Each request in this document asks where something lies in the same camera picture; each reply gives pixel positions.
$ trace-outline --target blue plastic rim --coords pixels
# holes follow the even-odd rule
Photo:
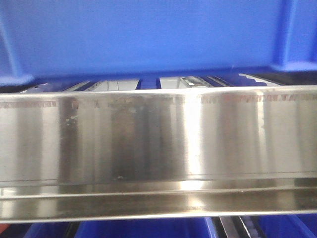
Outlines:
[[[317,1],[2,0],[0,84],[317,69]]]

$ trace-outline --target stainless steel shelf edge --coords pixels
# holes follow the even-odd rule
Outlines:
[[[0,219],[316,211],[316,135],[317,86],[3,94]]]

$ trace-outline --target stainless steel rail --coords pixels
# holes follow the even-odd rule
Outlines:
[[[4,222],[317,211],[317,86],[0,95]]]

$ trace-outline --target blue plastic bin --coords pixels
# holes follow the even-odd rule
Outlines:
[[[0,84],[313,70],[316,25],[314,0],[2,0]]]
[[[317,215],[260,216],[267,238],[317,238]]]
[[[62,238],[68,222],[33,223],[24,238]]]
[[[210,218],[82,222],[75,238],[216,238]]]

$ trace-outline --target blue plastic crate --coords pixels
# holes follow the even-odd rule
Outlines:
[[[317,69],[316,23],[312,0],[2,0],[0,84]]]
[[[317,215],[260,216],[259,225],[267,238],[316,238]]]
[[[75,238],[216,238],[210,218],[82,222]]]

